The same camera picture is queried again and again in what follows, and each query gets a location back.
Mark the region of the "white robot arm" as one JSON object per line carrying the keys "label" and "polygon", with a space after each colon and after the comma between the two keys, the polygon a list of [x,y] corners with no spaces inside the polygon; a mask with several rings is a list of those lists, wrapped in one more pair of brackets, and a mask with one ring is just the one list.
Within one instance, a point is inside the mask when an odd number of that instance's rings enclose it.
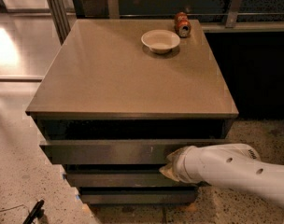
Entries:
{"label": "white robot arm", "polygon": [[242,190],[284,207],[284,165],[261,161],[247,144],[183,147],[167,160],[160,173],[171,180]]}

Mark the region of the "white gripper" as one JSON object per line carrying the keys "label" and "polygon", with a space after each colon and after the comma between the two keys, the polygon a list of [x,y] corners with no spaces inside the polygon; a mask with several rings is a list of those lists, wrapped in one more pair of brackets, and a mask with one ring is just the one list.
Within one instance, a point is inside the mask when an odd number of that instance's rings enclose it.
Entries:
{"label": "white gripper", "polygon": [[197,183],[196,171],[197,147],[182,147],[170,153],[167,160],[172,162],[159,169],[159,172],[173,181]]}

